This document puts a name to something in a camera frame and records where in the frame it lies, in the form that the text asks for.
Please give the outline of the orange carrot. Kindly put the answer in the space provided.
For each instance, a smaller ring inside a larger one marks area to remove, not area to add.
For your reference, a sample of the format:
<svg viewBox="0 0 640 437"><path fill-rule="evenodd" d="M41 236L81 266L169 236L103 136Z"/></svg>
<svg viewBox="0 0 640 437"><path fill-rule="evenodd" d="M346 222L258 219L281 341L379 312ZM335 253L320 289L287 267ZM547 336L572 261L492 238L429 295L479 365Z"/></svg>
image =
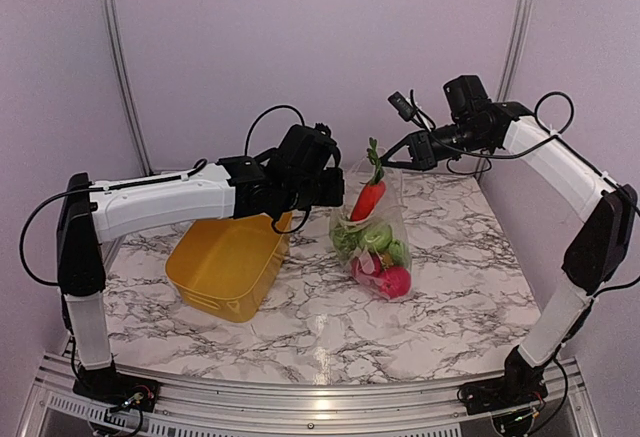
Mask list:
<svg viewBox="0 0 640 437"><path fill-rule="evenodd" d="M360 222L367 219L384 196L385 191L386 184L384 181L365 184L352 209L350 220L352 222Z"/></svg>

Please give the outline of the green apple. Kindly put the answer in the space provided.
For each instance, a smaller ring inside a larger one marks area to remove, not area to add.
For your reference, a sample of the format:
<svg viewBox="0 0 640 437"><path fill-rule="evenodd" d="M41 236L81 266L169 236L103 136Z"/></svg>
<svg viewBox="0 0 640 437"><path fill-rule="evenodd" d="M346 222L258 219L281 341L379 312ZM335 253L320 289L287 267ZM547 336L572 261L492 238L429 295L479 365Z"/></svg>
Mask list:
<svg viewBox="0 0 640 437"><path fill-rule="evenodd" d="M387 223L377 223L366 227L361 235L359 247L374 253L384 252L393 240L392 227Z"/></svg>

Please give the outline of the clear zip top bag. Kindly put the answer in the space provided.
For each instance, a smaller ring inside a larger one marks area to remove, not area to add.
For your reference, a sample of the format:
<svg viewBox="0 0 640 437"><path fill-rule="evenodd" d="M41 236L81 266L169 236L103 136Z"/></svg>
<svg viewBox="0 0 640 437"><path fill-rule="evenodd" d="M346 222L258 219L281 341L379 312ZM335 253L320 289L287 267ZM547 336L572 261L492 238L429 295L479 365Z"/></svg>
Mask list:
<svg viewBox="0 0 640 437"><path fill-rule="evenodd" d="M331 212L329 238L346 275L394 301L412 287L412 258L403 216L403 177L386 170L371 186L374 166L361 159L345 176L344 203Z"/></svg>

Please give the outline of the green bitter gourd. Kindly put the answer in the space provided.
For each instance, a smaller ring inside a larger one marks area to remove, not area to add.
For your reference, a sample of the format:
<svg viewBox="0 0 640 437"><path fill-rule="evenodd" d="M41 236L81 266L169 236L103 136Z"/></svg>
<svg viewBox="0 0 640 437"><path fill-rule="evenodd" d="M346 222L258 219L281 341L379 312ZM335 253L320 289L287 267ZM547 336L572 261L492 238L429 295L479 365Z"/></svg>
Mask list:
<svg viewBox="0 0 640 437"><path fill-rule="evenodd" d="M407 245L398 239L391 241L387 248L394 265L406 267L410 263L410 253Z"/></svg>

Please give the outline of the red apple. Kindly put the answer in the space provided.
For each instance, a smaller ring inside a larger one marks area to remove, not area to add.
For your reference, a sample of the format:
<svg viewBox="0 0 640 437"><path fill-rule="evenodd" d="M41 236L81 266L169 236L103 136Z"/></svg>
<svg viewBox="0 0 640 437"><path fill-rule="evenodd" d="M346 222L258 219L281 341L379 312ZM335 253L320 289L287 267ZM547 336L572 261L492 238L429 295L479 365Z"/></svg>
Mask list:
<svg viewBox="0 0 640 437"><path fill-rule="evenodd" d="M394 266L382 271L378 279L379 292L389 299L403 297L411 289L411 274L402 266Z"/></svg>
<svg viewBox="0 0 640 437"><path fill-rule="evenodd" d="M351 261L351 276L365 286L376 286L382 272L380 258L376 254L364 253Z"/></svg>

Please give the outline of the green grape bunch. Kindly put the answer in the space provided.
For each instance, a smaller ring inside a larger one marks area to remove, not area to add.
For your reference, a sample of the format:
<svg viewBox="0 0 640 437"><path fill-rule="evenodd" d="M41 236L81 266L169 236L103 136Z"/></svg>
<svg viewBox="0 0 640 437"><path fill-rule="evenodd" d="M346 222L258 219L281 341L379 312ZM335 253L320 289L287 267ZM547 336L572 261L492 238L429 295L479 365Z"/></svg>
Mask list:
<svg viewBox="0 0 640 437"><path fill-rule="evenodd" d="M352 253L359 247L362 230L357 225L336 224L329 232L335 251L340 254Z"/></svg>

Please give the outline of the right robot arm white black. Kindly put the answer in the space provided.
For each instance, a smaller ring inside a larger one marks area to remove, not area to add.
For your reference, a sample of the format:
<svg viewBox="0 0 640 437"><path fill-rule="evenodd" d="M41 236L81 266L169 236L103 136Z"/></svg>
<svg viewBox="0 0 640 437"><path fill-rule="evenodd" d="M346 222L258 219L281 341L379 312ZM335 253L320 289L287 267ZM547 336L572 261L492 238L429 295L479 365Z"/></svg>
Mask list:
<svg viewBox="0 0 640 437"><path fill-rule="evenodd" d="M515 405L534 392L548 364L588 318L597 298L613 291L609 280L626 258L638 196L589 163L545 126L536 110L519 102L492 101L476 75L462 75L443 87L451 112L449 125L436 127L413 97L395 92L388 101L406 122L418 126L387 151L385 167L431 170L461 156L522 160L574 210L583 226L565 251L566 278L557 287L526 338L507 356L496 379L465 384L465 401L485 397Z"/></svg>

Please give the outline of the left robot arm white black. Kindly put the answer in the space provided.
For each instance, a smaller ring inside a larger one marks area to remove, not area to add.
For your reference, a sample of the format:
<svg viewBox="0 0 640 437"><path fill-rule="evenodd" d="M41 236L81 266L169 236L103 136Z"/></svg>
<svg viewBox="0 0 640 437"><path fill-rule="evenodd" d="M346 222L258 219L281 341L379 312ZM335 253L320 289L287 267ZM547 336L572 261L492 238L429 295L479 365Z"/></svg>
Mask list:
<svg viewBox="0 0 640 437"><path fill-rule="evenodd" d="M78 383L106 402L119 401L127 389L107 332L103 243L185 221L257 215L278 221L290 211L338 207L344 195L340 161L327 126L295 124L277 147L256 157L201 159L184 171L120 181L92 181L77 173L65 191L39 203L21 229L19 257L26 257L27 232L38 214L60 203L57 271L50 284L61 294L65 325L76 344Z"/></svg>

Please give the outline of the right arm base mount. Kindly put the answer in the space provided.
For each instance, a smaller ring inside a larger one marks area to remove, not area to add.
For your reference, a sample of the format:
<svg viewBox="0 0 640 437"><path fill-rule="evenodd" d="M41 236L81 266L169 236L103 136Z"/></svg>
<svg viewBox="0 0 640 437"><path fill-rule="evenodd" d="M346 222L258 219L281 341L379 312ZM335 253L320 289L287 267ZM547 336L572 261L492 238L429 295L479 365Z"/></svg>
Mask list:
<svg viewBox="0 0 640 437"><path fill-rule="evenodd" d="M468 415L541 402L547 396L548 390L543 381L534 382L529 387L508 390L504 377L467 382L457 391L457 398L465 406Z"/></svg>

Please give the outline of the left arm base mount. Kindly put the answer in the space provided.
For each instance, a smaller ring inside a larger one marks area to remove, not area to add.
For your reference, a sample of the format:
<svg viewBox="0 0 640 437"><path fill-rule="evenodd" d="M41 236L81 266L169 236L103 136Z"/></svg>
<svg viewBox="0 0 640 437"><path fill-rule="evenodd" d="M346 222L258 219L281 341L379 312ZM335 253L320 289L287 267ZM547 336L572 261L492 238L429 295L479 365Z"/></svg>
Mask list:
<svg viewBox="0 0 640 437"><path fill-rule="evenodd" d="M92 400L110 404L112 407L124 409L127 399L136 393L143 397L133 403L134 407L143 412L152 412L159 396L160 383L153 379L117 373L115 376L100 377L96 382L89 383L87 379L75 380L73 392Z"/></svg>

